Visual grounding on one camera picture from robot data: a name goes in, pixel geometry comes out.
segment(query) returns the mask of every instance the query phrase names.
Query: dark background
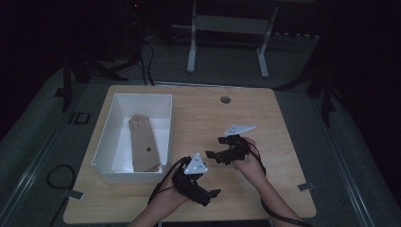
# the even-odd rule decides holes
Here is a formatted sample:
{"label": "dark background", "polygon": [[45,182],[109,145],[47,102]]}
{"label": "dark background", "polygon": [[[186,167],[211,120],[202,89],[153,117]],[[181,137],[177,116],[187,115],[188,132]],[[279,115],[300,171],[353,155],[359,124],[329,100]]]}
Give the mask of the dark background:
{"label": "dark background", "polygon": [[[44,82],[61,68],[67,44],[77,44],[96,59],[113,59],[119,28],[132,22],[115,1],[27,0],[0,2],[0,139],[24,112]],[[171,25],[189,25],[188,0],[141,1],[136,13],[166,39]],[[200,10],[264,17],[250,8],[266,1],[207,1]],[[354,117],[381,173],[401,203],[400,94],[401,4],[396,1],[280,2],[274,31],[320,35],[326,50],[312,59],[328,59],[335,87]]]}

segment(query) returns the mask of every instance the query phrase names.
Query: gray floor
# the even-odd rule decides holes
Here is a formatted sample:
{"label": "gray floor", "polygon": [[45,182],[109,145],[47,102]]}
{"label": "gray floor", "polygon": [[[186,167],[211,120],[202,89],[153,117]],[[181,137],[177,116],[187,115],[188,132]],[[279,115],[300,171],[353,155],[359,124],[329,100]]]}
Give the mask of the gray floor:
{"label": "gray floor", "polygon": [[[249,43],[238,46],[219,42],[221,45],[218,45],[210,39],[200,40],[196,71],[187,74],[187,37],[180,36],[170,44],[157,44],[154,38],[149,40],[154,49],[151,73],[156,85],[174,82],[266,88],[298,77],[317,42],[317,39],[305,37],[272,37],[266,55],[271,77],[262,79],[255,50]],[[145,61],[150,59],[150,49],[146,46],[143,55]],[[142,83],[138,66],[120,75],[130,79],[127,84]],[[60,71],[49,79],[19,122],[1,141],[0,204],[10,206],[7,203],[10,198],[16,201],[13,204],[16,212],[8,218],[9,226],[49,226],[63,198],[62,190],[46,184],[46,175],[61,164],[79,170],[103,99],[114,83],[118,82],[95,78],[89,84],[75,84],[74,102],[69,112],[61,113],[62,100],[53,97],[56,89],[62,86]],[[306,87],[307,82],[286,92],[276,92],[306,180],[316,185],[311,194],[318,213],[306,221],[314,226],[401,226],[399,207],[392,199],[350,115],[333,98],[337,111],[330,114],[332,126],[327,128],[319,116],[321,99],[308,98]],[[72,112],[91,114],[89,124],[68,124]],[[13,197],[12,192],[18,181],[35,157],[42,158],[43,164],[32,178],[34,181],[29,184],[30,190],[25,190],[26,194],[21,198]],[[70,177],[67,174],[58,172],[53,180],[55,183],[69,184]],[[351,176],[353,181],[346,182],[347,176]],[[5,207],[3,205],[2,221],[5,219]],[[125,225],[99,223],[74,226]],[[190,225],[265,226],[266,222],[197,222]],[[69,226],[62,221],[62,211],[54,226]]]}

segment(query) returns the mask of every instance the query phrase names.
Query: white triangular piece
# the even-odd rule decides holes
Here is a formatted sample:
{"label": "white triangular piece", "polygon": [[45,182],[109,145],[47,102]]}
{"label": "white triangular piece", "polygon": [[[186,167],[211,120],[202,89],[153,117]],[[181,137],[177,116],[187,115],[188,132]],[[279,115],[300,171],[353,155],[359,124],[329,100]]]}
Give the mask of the white triangular piece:
{"label": "white triangular piece", "polygon": [[186,175],[189,174],[199,174],[199,173],[205,173],[207,172],[207,167],[204,165],[203,160],[201,159],[201,156],[199,153],[197,153],[192,161],[188,164],[186,167],[184,173]]}
{"label": "white triangular piece", "polygon": [[255,125],[244,125],[244,126],[240,126],[240,125],[231,125],[231,127],[224,132],[225,136],[228,135],[235,135],[235,134],[241,134],[245,131],[250,131],[255,129],[256,126]]}

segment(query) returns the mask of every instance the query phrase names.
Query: table top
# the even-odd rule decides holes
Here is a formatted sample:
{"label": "table top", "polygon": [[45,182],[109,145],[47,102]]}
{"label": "table top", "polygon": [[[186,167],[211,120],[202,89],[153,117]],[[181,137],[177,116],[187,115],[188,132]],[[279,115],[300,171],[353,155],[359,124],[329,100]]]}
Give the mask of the table top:
{"label": "table top", "polygon": [[[110,110],[113,94],[172,94],[173,153],[171,164],[184,156],[200,153],[209,168],[198,183],[205,190],[221,189],[217,198],[203,207],[193,201],[183,204],[164,221],[263,219],[256,190],[232,165],[207,159],[205,150],[222,151],[227,145],[218,137],[232,124],[256,129],[241,134],[258,147],[267,178],[283,199],[303,218],[316,215],[308,190],[300,191],[305,176],[299,164],[274,92],[266,88],[134,86],[115,85],[106,95],[94,133],[83,159],[74,190],[84,193],[81,201],[70,200],[64,212],[67,223],[129,222],[147,206],[155,184],[107,184],[91,166]],[[229,104],[220,101],[231,99]]]}

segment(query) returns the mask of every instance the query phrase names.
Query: black cable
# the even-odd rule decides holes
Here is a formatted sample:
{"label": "black cable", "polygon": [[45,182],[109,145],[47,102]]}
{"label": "black cable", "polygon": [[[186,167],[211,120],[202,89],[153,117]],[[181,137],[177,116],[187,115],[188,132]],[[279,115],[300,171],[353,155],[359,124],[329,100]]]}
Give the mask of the black cable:
{"label": "black cable", "polygon": [[[256,158],[256,160],[259,162],[260,166],[261,166],[262,169],[263,169],[263,172],[264,172],[265,175],[266,175],[266,169],[265,169],[265,167],[263,166],[262,159],[261,159],[261,157],[260,157],[259,149],[257,149],[257,147],[256,147],[254,144],[252,144],[252,143],[250,143],[250,142],[248,142],[248,141],[246,141],[246,142],[247,142],[248,146],[251,145],[252,147],[254,147],[254,148],[256,149],[257,154],[253,153],[251,150],[249,150],[249,152],[250,152],[250,153]],[[262,203],[262,207],[263,207],[263,209],[266,211],[266,213],[268,213],[268,214],[269,214],[271,217],[273,217],[273,218],[279,219],[279,220],[281,220],[281,221],[284,221],[284,222],[287,222],[287,223],[290,223],[290,224],[293,224],[293,225],[304,226],[304,227],[313,227],[311,224],[306,223],[306,222],[303,222],[303,221],[300,221],[300,220],[297,220],[297,219],[286,218],[286,217],[279,216],[279,215],[277,215],[276,213],[274,213],[273,211],[271,211],[271,210],[269,209],[269,207],[262,201],[262,199],[260,199],[260,202]]]}
{"label": "black cable", "polygon": [[[53,175],[53,173],[54,173],[56,170],[61,169],[61,168],[67,168],[67,169],[70,170],[70,173],[71,173],[71,182],[70,182],[70,184],[68,184],[68,185],[55,185],[55,184],[53,184],[53,183],[51,182],[51,180],[50,180],[50,179],[51,179],[51,176]],[[76,179],[77,179],[77,174],[76,174],[75,170],[74,170],[71,166],[69,166],[69,165],[59,165],[59,166],[56,166],[56,167],[52,168],[52,169],[47,173],[47,175],[46,175],[46,182],[47,182],[47,184],[48,184],[50,187],[55,188],[55,189],[66,189],[66,190],[69,190],[69,191],[73,190]],[[54,222],[56,221],[56,219],[57,219],[57,217],[59,216],[61,210],[65,207],[65,205],[66,205],[67,202],[68,202],[68,197],[65,197],[65,198],[62,200],[62,203],[61,203],[61,205],[59,206],[59,209],[57,210],[57,212],[56,212],[56,214],[54,215],[53,219],[51,220],[49,227],[53,227],[53,226],[54,226]]]}
{"label": "black cable", "polygon": [[160,187],[161,187],[162,184],[166,181],[167,177],[171,174],[171,172],[176,168],[176,166],[177,166],[178,164],[181,164],[181,163],[184,161],[185,158],[187,158],[187,157],[183,157],[182,159],[180,159],[179,161],[177,161],[177,162],[171,167],[171,169],[167,172],[167,174],[164,176],[164,178],[163,178],[159,183],[157,183],[156,187],[154,188],[153,192],[151,193],[151,195],[150,195],[150,197],[149,197],[148,204],[150,204],[150,202],[156,197],[157,194],[159,194],[159,193],[161,193],[161,192],[164,192],[164,191],[166,191],[167,189],[171,189],[171,188],[175,187],[175,186],[171,186],[171,187],[165,188],[165,189],[163,189],[163,190],[160,190]]}
{"label": "black cable", "polygon": [[151,55],[150,55],[150,59],[149,59],[149,62],[148,62],[148,66],[145,66],[145,61],[142,58],[142,55],[139,57],[139,61],[141,62],[141,65],[142,65],[142,68],[141,68],[142,69],[142,78],[144,80],[145,85],[148,85],[147,84],[147,79],[146,79],[146,77],[148,76],[148,80],[150,82],[150,85],[154,86],[155,84],[154,84],[153,78],[151,77],[151,73],[150,73],[150,66],[151,66],[151,63],[153,61],[154,50],[149,44],[144,44],[144,45],[147,46],[150,49]]}

